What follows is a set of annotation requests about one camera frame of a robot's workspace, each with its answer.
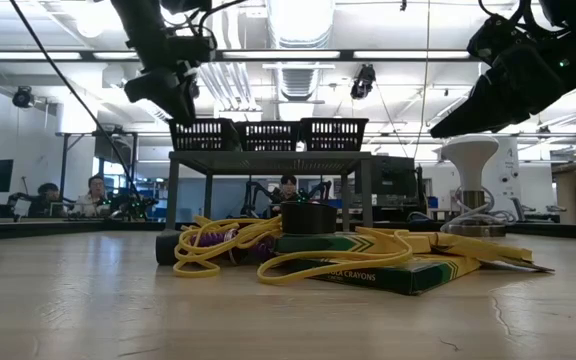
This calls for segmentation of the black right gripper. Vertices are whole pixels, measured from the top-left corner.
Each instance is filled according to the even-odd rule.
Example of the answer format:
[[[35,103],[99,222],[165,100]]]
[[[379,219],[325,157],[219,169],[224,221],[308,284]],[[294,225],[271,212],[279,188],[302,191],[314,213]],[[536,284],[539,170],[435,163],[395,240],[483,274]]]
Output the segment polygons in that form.
[[[489,69],[468,99],[430,130],[433,138],[496,133],[529,119],[563,95],[563,80],[539,54],[537,43],[499,14],[484,21],[467,51]]]

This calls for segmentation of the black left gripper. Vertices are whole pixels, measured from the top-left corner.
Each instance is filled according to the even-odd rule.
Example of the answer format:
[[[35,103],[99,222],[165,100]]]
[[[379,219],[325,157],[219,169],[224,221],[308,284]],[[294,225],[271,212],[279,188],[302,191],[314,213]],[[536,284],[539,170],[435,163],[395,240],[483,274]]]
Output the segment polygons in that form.
[[[124,92],[130,102],[149,100],[176,123],[190,127],[196,120],[191,88],[200,65],[200,62],[188,60],[173,65],[143,61],[139,74],[127,81]]]

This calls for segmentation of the Crayola crayon box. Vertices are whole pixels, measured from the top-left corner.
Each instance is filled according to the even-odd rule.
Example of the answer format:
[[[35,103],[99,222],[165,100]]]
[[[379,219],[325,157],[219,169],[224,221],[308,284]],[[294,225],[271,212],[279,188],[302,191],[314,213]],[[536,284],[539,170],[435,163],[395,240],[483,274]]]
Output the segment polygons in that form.
[[[403,235],[403,239],[413,248],[414,253],[458,255],[485,262],[503,262],[539,272],[553,272],[551,268],[536,265],[532,251],[525,248],[442,232],[408,232]]]
[[[394,267],[335,271],[313,279],[361,286],[415,296],[478,270],[475,258],[440,254],[415,254]]]
[[[410,249],[413,253],[430,253],[429,239],[425,236],[410,236],[404,232],[398,241],[394,234],[375,237],[370,234],[335,233],[312,236],[284,234],[274,241],[273,251],[277,254],[306,251],[347,251],[370,254],[398,253]]]

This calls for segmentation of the white cylindrical column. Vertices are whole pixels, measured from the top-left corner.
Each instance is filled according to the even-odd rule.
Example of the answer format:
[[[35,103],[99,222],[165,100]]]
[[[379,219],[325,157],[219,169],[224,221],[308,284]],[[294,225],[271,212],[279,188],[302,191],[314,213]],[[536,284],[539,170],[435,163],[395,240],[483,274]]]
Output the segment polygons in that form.
[[[521,198],[517,139],[496,137],[495,140],[499,147],[484,166],[482,185],[494,197],[494,211],[517,216],[515,199]]]

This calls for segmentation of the grey metal table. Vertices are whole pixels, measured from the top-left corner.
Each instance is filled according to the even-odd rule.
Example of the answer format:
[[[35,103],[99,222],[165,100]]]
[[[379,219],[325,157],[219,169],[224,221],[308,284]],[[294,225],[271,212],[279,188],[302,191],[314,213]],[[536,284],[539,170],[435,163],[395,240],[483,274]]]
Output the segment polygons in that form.
[[[179,168],[186,166],[205,176],[204,215],[211,215],[212,182],[216,175],[326,175],[339,176],[342,180],[342,225],[350,230],[350,195],[348,176],[360,172],[362,182],[361,204],[363,225],[373,225],[371,160],[369,152],[360,151],[172,151],[169,153],[169,186],[165,228],[176,229],[176,212],[179,190]]]

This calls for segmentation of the person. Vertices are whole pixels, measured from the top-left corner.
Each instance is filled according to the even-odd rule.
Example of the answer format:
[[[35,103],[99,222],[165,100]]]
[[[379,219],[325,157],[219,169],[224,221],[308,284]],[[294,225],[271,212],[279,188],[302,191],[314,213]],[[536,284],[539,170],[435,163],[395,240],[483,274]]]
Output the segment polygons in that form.
[[[14,210],[19,200],[30,203],[26,212],[26,217],[29,218],[65,218],[68,215],[68,210],[74,204],[73,201],[60,196],[59,188],[54,183],[40,185],[36,195],[21,192],[11,194],[8,197],[7,205]]]
[[[294,175],[283,175],[280,184],[271,192],[272,210],[280,211],[283,202],[307,202],[307,193],[300,193],[297,189],[297,179]]]
[[[95,175],[88,180],[88,192],[76,200],[71,213],[80,217],[106,217],[111,213],[101,176]]]

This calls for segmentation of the black metal rack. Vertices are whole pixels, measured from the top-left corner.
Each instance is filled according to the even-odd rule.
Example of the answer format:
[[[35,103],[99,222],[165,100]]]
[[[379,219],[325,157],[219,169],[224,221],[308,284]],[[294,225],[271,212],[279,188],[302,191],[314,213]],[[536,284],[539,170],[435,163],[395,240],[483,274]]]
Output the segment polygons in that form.
[[[63,138],[60,171],[60,197],[75,199],[88,190],[88,178],[105,175],[104,165],[122,165],[125,186],[132,188],[137,159],[138,134],[136,132],[86,133],[57,132]]]

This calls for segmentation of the white pedestal stand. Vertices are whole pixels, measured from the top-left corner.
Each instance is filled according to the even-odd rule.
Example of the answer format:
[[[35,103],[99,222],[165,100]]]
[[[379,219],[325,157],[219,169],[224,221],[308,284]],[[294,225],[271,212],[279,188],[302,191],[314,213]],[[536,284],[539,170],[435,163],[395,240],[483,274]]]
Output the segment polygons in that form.
[[[461,214],[441,228],[444,233],[491,238],[503,233],[503,221],[489,212],[494,200],[487,201],[482,185],[486,163],[499,149],[499,143],[487,135],[466,135],[446,143],[441,154],[457,169],[460,187],[455,192]]]

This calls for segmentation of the silver ventilation duct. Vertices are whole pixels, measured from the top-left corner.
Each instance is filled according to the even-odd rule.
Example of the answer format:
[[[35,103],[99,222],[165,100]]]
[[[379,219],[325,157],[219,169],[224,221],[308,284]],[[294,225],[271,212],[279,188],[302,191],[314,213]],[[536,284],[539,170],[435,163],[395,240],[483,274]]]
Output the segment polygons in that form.
[[[266,0],[272,47],[320,50],[329,45],[335,0]],[[283,68],[276,71],[279,91],[290,101],[307,101],[321,78],[319,69]]]

